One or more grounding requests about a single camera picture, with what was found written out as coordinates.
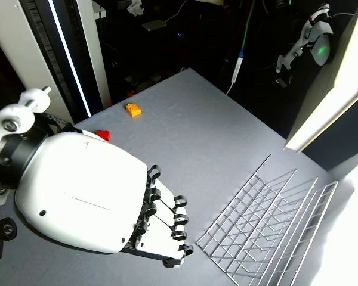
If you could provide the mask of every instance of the metal dish rack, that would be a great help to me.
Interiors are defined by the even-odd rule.
[[[293,285],[338,184],[287,188],[296,169],[265,182],[269,158],[197,241],[236,285]]]

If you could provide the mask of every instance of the green cable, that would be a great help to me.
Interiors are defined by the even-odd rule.
[[[251,10],[249,11],[248,19],[246,20],[243,45],[241,46],[241,49],[244,49],[244,47],[245,47],[246,34],[248,34],[248,26],[249,26],[249,22],[251,21],[251,15],[253,12],[253,7],[255,6],[255,2],[256,2],[256,0],[253,0]]]

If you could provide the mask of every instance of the yellow block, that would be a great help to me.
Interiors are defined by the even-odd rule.
[[[125,108],[131,117],[137,116],[142,113],[142,109],[140,109],[139,106],[135,103],[126,104]]]

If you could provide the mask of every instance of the gray table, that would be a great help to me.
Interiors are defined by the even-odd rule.
[[[137,103],[143,114],[131,118],[124,109],[129,102]],[[205,232],[270,153],[264,178],[297,167],[293,184],[315,176],[320,177],[317,187],[332,181],[304,154],[283,151],[282,137],[191,69],[78,127],[109,130],[111,143],[149,166],[161,166],[161,181],[189,200],[188,243]],[[100,255],[52,243],[20,222],[12,197],[0,207],[0,219],[13,217],[18,236],[5,245],[0,286],[234,285],[196,245],[181,268],[167,269],[159,261],[130,254]]]

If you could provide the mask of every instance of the led light strip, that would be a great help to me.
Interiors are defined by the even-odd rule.
[[[89,107],[88,107],[88,103],[86,102],[84,92],[82,91],[81,84],[79,83],[79,79],[78,79],[76,69],[74,68],[72,57],[70,56],[69,49],[67,48],[67,45],[66,45],[65,37],[64,37],[64,34],[62,32],[62,28],[61,28],[60,20],[58,19],[58,16],[57,16],[57,12],[55,11],[53,0],[48,0],[48,2],[49,2],[49,6],[51,8],[51,11],[52,11],[52,15],[53,15],[53,18],[54,18],[54,21],[55,21],[55,25],[57,26],[58,33],[60,34],[62,45],[64,46],[64,50],[65,50],[65,53],[66,53],[67,60],[68,60],[68,62],[70,64],[70,68],[72,69],[72,73],[73,73],[73,76],[74,76],[74,78],[76,80],[77,87],[78,87],[79,93],[81,95],[82,101],[84,102],[86,112],[88,113],[88,116],[91,117],[91,113],[90,113],[90,110],[89,110]]]

